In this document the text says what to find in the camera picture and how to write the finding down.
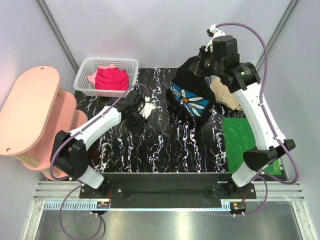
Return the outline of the green cutting mat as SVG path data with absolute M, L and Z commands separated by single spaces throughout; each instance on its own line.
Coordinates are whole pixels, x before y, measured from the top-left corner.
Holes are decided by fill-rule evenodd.
M 246 118 L 222 119 L 228 172 L 234 173 L 244 162 L 243 153 L 256 146 L 254 134 Z

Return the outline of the pink t-shirt in basket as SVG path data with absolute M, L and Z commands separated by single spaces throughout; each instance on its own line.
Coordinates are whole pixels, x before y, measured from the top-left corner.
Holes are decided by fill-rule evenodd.
M 108 65 L 108 66 L 103 66 L 103 65 L 100 65 L 98 67 L 98 69 L 102 69 L 102 70 L 106 70 L 106 69 L 114 69 L 116 68 L 116 66 L 114 64 L 111 64 L 111 65 Z M 92 75 L 89 75 L 87 78 L 88 78 L 88 81 L 93 85 L 95 86 L 96 85 L 96 76 L 97 76 L 97 72 L 94 72 Z

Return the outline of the black marble table mat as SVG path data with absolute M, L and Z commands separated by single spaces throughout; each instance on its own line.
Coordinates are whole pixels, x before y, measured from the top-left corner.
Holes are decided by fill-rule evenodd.
M 88 163 L 100 173 L 228 172 L 223 118 L 246 118 L 215 104 L 204 123 L 185 117 L 166 101 L 174 68 L 142 68 L 137 81 L 148 87 L 154 113 L 139 134 L 119 124 L 88 151 Z

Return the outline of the white plastic basket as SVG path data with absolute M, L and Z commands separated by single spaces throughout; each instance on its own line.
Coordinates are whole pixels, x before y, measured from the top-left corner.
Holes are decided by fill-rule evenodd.
M 88 57 L 73 87 L 86 96 L 118 98 L 137 83 L 138 69 L 138 60 L 132 58 Z

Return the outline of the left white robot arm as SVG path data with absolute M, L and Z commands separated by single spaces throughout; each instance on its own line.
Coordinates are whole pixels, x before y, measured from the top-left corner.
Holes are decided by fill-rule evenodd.
M 140 132 L 155 108 L 150 97 L 133 90 L 125 97 L 109 101 L 86 123 L 55 135 L 50 169 L 57 168 L 73 180 L 89 186 L 95 197 L 103 198 L 108 193 L 107 181 L 89 165 L 88 150 L 105 132 L 121 123 L 134 133 Z

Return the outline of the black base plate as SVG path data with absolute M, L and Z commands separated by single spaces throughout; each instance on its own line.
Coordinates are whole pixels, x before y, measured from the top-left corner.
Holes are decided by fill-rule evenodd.
M 238 188 L 229 173 L 104 173 L 103 177 L 99 190 L 84 186 L 79 197 L 110 197 L 112 210 L 212 210 L 222 208 L 222 200 L 257 198 L 252 183 Z

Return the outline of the pink tiered shelf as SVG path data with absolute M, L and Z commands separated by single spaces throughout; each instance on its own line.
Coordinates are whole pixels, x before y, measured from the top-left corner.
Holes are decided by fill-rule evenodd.
M 0 111 L 0 154 L 13 157 L 48 179 L 66 173 L 50 168 L 55 136 L 86 123 L 74 95 L 60 87 L 59 72 L 51 66 L 25 71 L 15 81 Z

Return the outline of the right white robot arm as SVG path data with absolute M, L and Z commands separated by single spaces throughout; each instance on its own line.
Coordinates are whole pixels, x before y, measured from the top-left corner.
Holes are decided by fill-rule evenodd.
M 243 153 L 244 162 L 227 185 L 228 195 L 236 199 L 260 171 L 293 150 L 296 144 L 277 126 L 261 93 L 262 83 L 255 66 L 240 61 L 237 40 L 221 30 L 210 36 L 211 41 L 199 49 L 189 68 L 201 77 L 220 78 L 242 107 L 255 139 L 255 147 Z

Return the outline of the beige folded t-shirt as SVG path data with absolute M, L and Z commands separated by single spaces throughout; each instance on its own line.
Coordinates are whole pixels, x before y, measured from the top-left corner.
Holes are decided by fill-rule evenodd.
M 242 107 L 228 87 L 221 83 L 218 76 L 211 76 L 211 83 L 209 85 L 211 91 L 215 95 L 216 102 L 223 104 L 231 110 L 242 111 Z

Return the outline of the red t-shirt in basket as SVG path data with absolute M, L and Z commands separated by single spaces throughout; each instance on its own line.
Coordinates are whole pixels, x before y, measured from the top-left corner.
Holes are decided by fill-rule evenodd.
M 129 88 L 129 75 L 124 69 L 97 69 L 95 88 L 108 91 L 125 91 Z

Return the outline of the black daisy t-shirt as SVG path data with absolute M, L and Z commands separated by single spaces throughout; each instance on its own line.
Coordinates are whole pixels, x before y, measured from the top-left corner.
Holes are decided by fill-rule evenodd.
M 180 109 L 186 117 L 205 122 L 211 115 L 210 110 L 216 103 L 216 96 L 206 79 L 190 70 L 196 59 L 196 56 L 192 56 L 178 67 L 165 95 L 167 101 Z

